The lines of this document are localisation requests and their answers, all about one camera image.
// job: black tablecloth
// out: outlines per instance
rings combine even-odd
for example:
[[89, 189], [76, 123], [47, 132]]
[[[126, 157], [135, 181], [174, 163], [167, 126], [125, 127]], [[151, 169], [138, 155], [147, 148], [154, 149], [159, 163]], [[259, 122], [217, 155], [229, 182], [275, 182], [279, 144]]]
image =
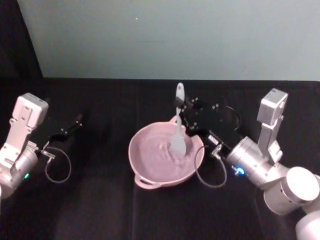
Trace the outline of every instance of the black tablecloth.
[[[271, 213], [262, 192], [227, 167], [227, 185], [210, 189], [196, 176], [174, 187], [144, 190], [134, 184], [128, 159], [131, 137], [142, 127], [175, 114], [175, 80], [44, 79], [1, 80], [0, 140], [19, 95], [50, 98], [44, 123], [31, 140], [47, 137], [83, 114], [83, 128], [58, 143], [72, 161], [72, 175], [53, 184], [44, 175], [41, 157], [30, 177], [1, 202], [0, 239], [79, 240], [294, 240], [303, 216]], [[242, 116], [241, 132], [257, 140], [261, 99], [275, 87], [289, 93], [278, 142], [287, 167], [320, 170], [318, 82], [184, 81], [191, 96], [223, 101]], [[67, 169], [61, 162], [60, 174]], [[200, 168], [211, 183], [222, 180], [211, 159]]]

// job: white spatula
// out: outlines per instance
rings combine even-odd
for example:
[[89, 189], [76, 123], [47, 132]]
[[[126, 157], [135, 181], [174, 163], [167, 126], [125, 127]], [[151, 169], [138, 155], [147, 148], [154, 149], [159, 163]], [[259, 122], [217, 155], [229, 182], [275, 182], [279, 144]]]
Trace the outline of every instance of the white spatula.
[[[185, 101], [185, 87], [181, 82], [176, 87], [175, 96], [181, 99], [182, 101]], [[187, 147], [186, 147], [185, 139], [181, 133], [182, 120], [179, 116], [180, 112], [181, 112], [181, 109], [177, 107], [175, 109], [176, 131], [170, 141], [171, 143], [170, 150], [184, 156], [186, 155]]]

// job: light blue wall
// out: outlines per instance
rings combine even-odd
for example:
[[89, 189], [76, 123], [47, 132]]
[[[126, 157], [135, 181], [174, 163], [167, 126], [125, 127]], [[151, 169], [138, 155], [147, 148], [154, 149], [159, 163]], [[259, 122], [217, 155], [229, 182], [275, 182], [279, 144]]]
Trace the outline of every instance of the light blue wall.
[[320, 80], [319, 0], [18, 0], [45, 77]]

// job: black table surface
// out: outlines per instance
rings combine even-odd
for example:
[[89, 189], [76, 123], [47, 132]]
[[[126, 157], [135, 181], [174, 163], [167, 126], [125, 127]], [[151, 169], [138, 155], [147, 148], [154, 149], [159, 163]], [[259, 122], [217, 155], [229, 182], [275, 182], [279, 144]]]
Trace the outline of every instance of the black table surface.
[[[234, 107], [241, 131], [258, 140], [261, 99], [272, 89], [289, 94], [278, 142], [281, 163], [320, 171], [320, 85], [306, 81], [182, 81], [193, 97]], [[224, 188], [210, 189], [196, 176], [155, 190], [134, 183], [128, 159], [132, 136], [142, 127], [168, 121], [174, 114], [176, 80], [23, 79], [1, 80], [0, 140], [19, 95], [50, 98], [44, 123], [31, 140], [47, 137], [83, 114], [83, 128], [57, 145], [72, 161], [64, 184], [53, 184], [38, 165], [16, 190], [1, 201], [0, 239], [44, 240], [294, 240], [297, 210], [277, 216], [267, 209], [263, 192], [227, 166]], [[68, 170], [57, 157], [58, 175]], [[222, 180], [219, 165], [205, 159], [200, 173], [211, 183]]]

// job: blue led light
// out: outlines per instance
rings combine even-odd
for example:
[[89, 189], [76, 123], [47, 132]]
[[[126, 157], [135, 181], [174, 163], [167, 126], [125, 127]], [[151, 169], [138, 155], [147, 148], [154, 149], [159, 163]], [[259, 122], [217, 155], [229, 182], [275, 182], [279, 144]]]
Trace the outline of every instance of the blue led light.
[[241, 167], [237, 167], [236, 170], [238, 171], [239, 175], [245, 175], [245, 171]]

